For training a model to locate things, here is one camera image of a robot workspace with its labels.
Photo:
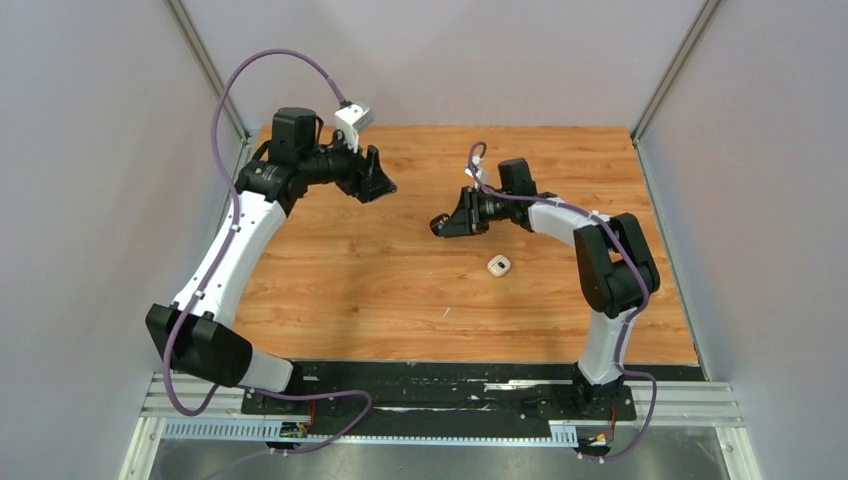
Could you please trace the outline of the black earbud charging case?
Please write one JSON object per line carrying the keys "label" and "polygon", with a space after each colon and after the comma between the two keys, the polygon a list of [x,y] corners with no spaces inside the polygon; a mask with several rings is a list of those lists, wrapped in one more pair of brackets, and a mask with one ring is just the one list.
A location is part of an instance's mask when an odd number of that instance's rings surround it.
{"label": "black earbud charging case", "polygon": [[442,236],[441,230],[444,228],[446,220],[447,220],[446,216],[440,215],[440,216],[433,218],[430,221],[429,228],[435,236],[437,236],[437,237]]}

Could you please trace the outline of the white earbud charging case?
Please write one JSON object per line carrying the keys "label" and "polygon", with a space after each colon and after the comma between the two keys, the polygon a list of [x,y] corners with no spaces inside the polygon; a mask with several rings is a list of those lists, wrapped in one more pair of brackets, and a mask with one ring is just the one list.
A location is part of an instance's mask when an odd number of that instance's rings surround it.
{"label": "white earbud charging case", "polygon": [[496,255],[487,263],[487,270],[494,277],[506,275],[512,268],[512,262],[504,255]]}

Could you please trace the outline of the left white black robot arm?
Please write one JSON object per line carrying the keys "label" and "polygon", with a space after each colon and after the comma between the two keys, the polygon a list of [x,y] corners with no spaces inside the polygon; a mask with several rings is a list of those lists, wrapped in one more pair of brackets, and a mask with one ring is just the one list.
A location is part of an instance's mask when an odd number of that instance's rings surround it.
{"label": "left white black robot arm", "polygon": [[283,413],[304,405],[307,389],[295,379],[295,364],[254,346],[232,325],[261,254],[310,186],[334,184],[361,203],[395,192],[378,148],[359,144],[372,121],[369,107],[346,102],[335,113],[330,143],[322,144],[315,111],[275,113],[271,137],[239,172],[226,223],[201,264],[170,304],[148,311],[146,326],[170,367],[220,386],[266,390]]}

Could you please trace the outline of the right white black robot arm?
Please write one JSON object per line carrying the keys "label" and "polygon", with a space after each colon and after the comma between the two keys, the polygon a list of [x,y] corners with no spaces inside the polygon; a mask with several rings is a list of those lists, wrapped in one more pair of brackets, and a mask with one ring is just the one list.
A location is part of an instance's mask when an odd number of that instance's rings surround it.
{"label": "right white black robot arm", "polygon": [[472,185],[461,189],[452,213],[431,220],[432,233],[441,238],[480,235],[491,222],[509,220],[573,248],[590,326],[571,403],[584,417],[598,416],[623,384],[632,323],[661,283],[639,220],[630,213],[602,215],[539,192],[523,158],[499,163],[498,188],[485,182],[481,157],[473,156],[466,172]]}

